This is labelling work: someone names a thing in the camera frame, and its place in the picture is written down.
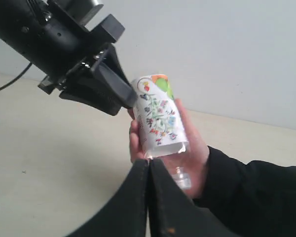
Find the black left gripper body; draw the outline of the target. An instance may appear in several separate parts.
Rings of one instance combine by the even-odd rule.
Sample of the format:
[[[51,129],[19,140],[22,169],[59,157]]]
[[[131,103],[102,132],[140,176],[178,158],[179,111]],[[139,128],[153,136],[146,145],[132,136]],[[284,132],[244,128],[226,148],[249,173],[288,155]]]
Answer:
[[[48,94],[62,92],[68,76],[91,74],[97,54],[124,30],[113,15],[89,30],[58,0],[0,0],[0,39],[45,73],[39,87]]]

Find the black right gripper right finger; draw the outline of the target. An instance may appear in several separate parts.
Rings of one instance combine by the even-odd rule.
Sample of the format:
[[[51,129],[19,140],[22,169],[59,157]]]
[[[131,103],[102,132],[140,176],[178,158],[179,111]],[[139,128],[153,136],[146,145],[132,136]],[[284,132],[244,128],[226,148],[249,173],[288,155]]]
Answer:
[[[160,159],[149,162],[148,215],[152,237],[235,237],[207,211],[195,206]]]

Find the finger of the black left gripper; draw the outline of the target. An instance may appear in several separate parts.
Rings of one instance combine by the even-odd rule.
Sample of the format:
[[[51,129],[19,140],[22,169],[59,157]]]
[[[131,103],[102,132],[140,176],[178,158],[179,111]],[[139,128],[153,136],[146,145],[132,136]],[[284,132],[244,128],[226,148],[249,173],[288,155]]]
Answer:
[[[109,89],[91,74],[68,76],[64,87],[59,95],[62,99],[88,105],[111,116],[121,109]]]
[[[101,49],[97,56],[99,59],[90,69],[92,76],[108,90],[108,94],[113,96],[122,107],[133,108],[137,94],[126,78],[115,47],[107,45]]]

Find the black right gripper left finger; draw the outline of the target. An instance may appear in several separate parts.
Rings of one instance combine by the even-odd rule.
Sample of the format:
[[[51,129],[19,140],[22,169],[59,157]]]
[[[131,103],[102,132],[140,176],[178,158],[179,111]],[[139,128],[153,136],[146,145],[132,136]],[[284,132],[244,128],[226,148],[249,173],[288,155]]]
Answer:
[[[148,161],[133,163],[117,192],[70,237],[144,237],[147,225]]]

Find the black-sleeved forearm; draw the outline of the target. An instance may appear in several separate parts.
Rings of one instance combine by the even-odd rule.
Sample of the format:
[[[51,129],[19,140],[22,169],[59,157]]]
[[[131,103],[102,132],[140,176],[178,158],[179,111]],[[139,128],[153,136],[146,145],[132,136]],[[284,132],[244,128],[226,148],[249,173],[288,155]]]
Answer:
[[[244,164],[209,151],[205,187],[195,205],[242,237],[296,237],[296,166]]]

